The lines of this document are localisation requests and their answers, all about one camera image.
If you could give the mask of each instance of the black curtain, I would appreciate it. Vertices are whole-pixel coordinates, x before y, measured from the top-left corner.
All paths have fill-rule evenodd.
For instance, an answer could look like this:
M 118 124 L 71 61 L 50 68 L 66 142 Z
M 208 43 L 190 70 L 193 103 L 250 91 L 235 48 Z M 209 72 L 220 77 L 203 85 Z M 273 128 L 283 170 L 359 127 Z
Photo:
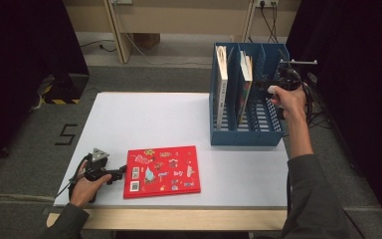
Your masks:
M 318 90 L 382 206 L 382 2 L 302 0 L 286 46 L 318 60 Z
M 27 115 L 49 75 L 89 71 L 60 1 L 0 1 L 0 151 Z

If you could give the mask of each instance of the white table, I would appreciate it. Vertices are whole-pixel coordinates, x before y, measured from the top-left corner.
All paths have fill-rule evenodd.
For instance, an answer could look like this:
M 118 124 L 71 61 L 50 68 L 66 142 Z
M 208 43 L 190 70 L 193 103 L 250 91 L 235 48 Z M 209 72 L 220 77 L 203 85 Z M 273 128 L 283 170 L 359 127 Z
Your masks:
M 116 181 L 89 204 L 85 228 L 282 229 L 287 216 L 283 141 L 276 147 L 211 146 L 208 94 L 98 94 L 61 189 L 94 147 L 110 154 L 106 169 L 116 169 L 125 165 L 129 149 L 180 145 L 197 147 L 201 193 L 123 199 L 124 181 Z M 68 201 L 65 191 L 55 206 Z M 51 213 L 48 225 L 58 216 Z

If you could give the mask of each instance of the sleeve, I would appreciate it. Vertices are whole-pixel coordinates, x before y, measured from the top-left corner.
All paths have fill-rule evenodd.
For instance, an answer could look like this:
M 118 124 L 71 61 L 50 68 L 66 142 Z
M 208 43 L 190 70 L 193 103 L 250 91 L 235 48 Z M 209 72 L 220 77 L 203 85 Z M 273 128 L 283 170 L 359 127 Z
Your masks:
M 88 218 L 88 213 L 68 203 L 54 225 L 47 228 L 39 239 L 77 239 Z
M 343 208 L 313 154 L 287 163 L 291 210 L 281 238 L 349 238 Z

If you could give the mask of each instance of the blue file organizer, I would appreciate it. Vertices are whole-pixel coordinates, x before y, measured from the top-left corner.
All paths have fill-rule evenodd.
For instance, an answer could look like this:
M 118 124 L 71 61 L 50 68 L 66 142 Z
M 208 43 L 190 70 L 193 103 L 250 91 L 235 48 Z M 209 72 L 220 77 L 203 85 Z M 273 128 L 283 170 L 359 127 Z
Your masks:
M 218 64 L 216 46 L 226 46 L 228 63 L 228 87 L 225 99 L 225 110 L 222 128 L 216 130 L 216 94 L 218 81 Z M 258 87 L 259 82 L 274 78 L 281 60 L 281 49 L 286 57 L 288 51 L 284 44 L 262 43 L 215 43 L 210 85 L 210 139 L 212 145 L 261 145 L 277 146 L 284 135 L 278 119 L 277 107 L 271 103 L 268 93 Z M 242 71 L 240 51 L 253 57 L 253 85 L 245 111 L 245 119 L 237 125 L 236 100 L 242 90 Z

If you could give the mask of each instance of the gray carpet floor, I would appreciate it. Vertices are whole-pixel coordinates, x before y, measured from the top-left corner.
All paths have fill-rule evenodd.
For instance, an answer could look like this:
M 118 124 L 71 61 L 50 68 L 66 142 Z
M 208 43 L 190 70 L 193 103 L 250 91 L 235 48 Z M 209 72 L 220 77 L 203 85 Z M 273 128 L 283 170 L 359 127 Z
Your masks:
M 208 93 L 211 70 L 89 67 L 91 77 L 77 105 L 42 105 L 23 122 L 0 158 L 0 238 L 35 238 L 46 228 L 53 200 L 98 92 Z M 326 115 L 310 128 L 314 151 L 342 206 L 367 238 L 382 238 L 382 209 L 365 178 L 352 169 Z M 65 133 L 74 134 L 68 145 Z M 288 138 L 284 138 L 288 148 Z M 360 238 L 353 226 L 352 238 Z M 278 236 L 280 232 L 255 232 Z M 84 230 L 84 238 L 110 238 L 108 231 Z

